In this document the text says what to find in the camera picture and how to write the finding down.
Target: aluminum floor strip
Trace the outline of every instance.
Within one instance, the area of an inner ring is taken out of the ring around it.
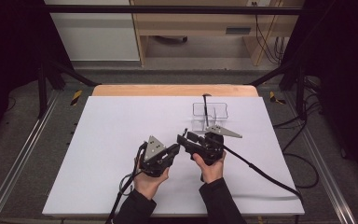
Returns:
[[[297,112],[294,94],[286,91],[284,91],[283,94],[287,100],[288,105],[292,109],[292,112],[296,116]],[[351,209],[348,207],[336,180],[324,162],[324,159],[319,152],[319,149],[316,146],[307,126],[304,128],[302,135],[304,143],[306,144],[309,154],[312,158],[313,164],[318,170],[322,183],[324,184],[324,189],[326,190],[330,201],[336,210],[339,220],[342,224],[355,224],[356,220],[354,219]]]
[[[50,98],[48,99],[48,109],[45,112],[45,115],[38,119],[33,130],[31,131],[30,135],[28,136],[25,144],[23,145],[19,156],[14,161],[10,171],[7,173],[7,177],[5,178],[3,184],[0,187],[0,213],[2,208],[4,207],[11,191],[13,190],[14,186],[16,185],[17,180],[21,174],[25,163],[27,162],[29,156],[31,155],[34,146],[42,133],[43,129],[45,128],[46,123],[48,122],[48,118],[53,111],[57,99],[61,95],[61,91],[53,91]]]

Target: white table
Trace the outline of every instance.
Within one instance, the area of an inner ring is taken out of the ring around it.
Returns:
[[[129,174],[138,147],[154,135],[169,147],[184,128],[191,131],[192,104],[201,96],[91,96],[48,196],[44,215],[107,217],[117,197],[121,178]],[[208,103],[226,103],[226,128],[243,138],[225,137],[225,145],[266,174],[293,188],[263,99],[209,97]],[[300,200],[270,183],[230,155],[225,180],[244,216],[303,215]],[[181,147],[170,178],[159,188],[155,217],[204,216],[199,194],[200,168]]]

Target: white wall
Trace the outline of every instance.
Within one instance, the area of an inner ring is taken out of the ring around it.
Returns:
[[[48,5],[129,5],[128,0],[45,0]],[[51,13],[71,61],[139,61],[131,14]]]

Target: gray carpet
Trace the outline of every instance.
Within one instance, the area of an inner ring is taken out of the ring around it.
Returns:
[[[171,73],[153,70],[121,71],[121,73],[104,70],[81,72],[85,77],[102,83],[242,84],[265,74],[263,71],[242,72],[229,70],[172,71]],[[61,92],[59,101],[0,214],[0,223],[60,223],[59,219],[46,217],[41,213],[48,197],[47,192],[54,183],[69,146],[68,144],[71,142],[73,132],[76,130],[76,123],[79,121],[87,96],[92,93],[92,88],[86,87],[70,77],[65,77],[65,79],[67,86]],[[82,90],[83,93],[77,105],[70,105],[77,90]],[[265,99],[273,124],[289,120],[294,116],[289,105],[272,103],[269,100],[270,91],[274,91],[277,99],[287,100],[285,95],[278,90],[274,80],[260,86],[258,91]],[[0,124],[0,185],[26,141],[27,135],[32,130],[38,113],[38,96],[35,82],[14,90],[10,96],[16,99],[16,104],[6,112]],[[335,136],[319,110],[309,115],[307,127],[358,223],[358,166],[356,162],[341,158]],[[281,147],[286,146],[298,130],[298,127],[277,129],[276,134]],[[307,146],[304,144],[301,135],[287,148],[286,152],[310,159]],[[286,157],[286,161],[297,185],[308,185],[314,181],[315,175],[307,164],[290,157]],[[304,197],[306,214],[301,216],[299,223],[341,223],[321,182],[315,188],[302,189],[301,193]],[[294,223],[292,217],[263,217],[263,219],[264,223]],[[258,223],[256,217],[249,217],[248,220],[249,223]],[[102,220],[95,218],[70,218],[66,219],[65,223],[91,223],[91,221],[103,223]],[[206,219],[152,218],[151,223],[206,223]]]

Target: hand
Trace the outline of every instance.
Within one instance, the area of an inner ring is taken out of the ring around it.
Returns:
[[[209,166],[205,164],[204,160],[199,154],[197,153],[193,154],[193,159],[196,162],[196,164],[200,167],[202,171],[202,178],[205,183],[209,184],[223,177],[223,165],[224,165],[225,157],[226,157],[226,152],[223,151],[222,158],[218,161],[215,161],[212,165]]]
[[[169,167],[166,168],[164,173],[159,177],[148,176],[144,173],[138,174],[133,180],[135,189],[143,194],[149,201],[152,200],[158,190],[158,186],[168,179],[169,170]]]

